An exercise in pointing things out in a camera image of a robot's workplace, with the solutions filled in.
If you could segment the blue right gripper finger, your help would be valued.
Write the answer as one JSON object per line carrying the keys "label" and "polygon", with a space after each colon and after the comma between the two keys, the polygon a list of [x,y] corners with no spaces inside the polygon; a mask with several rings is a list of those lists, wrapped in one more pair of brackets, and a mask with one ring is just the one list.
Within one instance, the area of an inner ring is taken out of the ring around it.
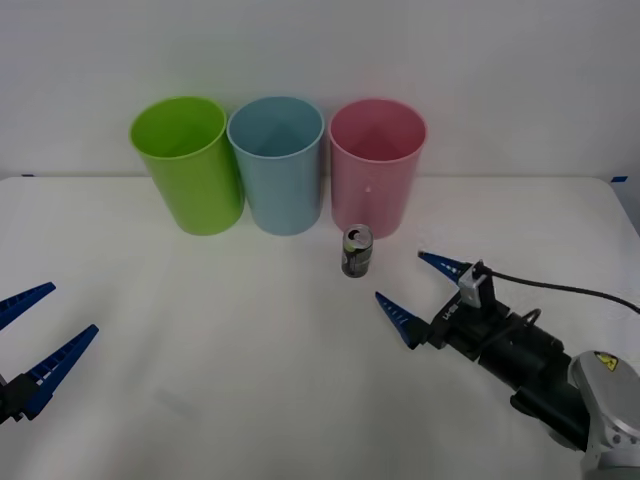
{"label": "blue right gripper finger", "polygon": [[433,336],[434,330],[429,323],[402,308],[380,292],[375,293],[375,298],[410,350],[424,345]]}
{"label": "blue right gripper finger", "polygon": [[418,257],[438,270],[454,284],[468,283],[471,279],[471,264],[429,252],[419,252]]}

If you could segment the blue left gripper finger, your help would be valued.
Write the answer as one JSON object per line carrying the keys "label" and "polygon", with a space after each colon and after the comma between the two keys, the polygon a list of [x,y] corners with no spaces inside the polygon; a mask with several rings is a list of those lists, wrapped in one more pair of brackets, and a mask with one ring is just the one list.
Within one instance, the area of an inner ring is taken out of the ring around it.
{"label": "blue left gripper finger", "polygon": [[53,398],[54,392],[98,334],[90,325],[46,359],[6,384],[6,419],[33,420]]}
{"label": "blue left gripper finger", "polygon": [[15,321],[25,311],[33,307],[45,296],[52,293],[56,286],[52,282],[36,286],[0,301],[0,330]]}

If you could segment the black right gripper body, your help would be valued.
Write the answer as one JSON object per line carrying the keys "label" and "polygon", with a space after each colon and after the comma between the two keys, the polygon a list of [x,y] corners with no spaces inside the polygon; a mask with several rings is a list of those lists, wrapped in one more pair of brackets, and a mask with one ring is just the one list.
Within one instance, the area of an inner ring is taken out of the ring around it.
{"label": "black right gripper body", "polygon": [[427,343],[438,350],[449,346],[479,364],[510,364],[506,335],[484,345],[509,326],[509,314],[510,308],[500,301],[476,309],[465,304],[457,293],[433,318]]}

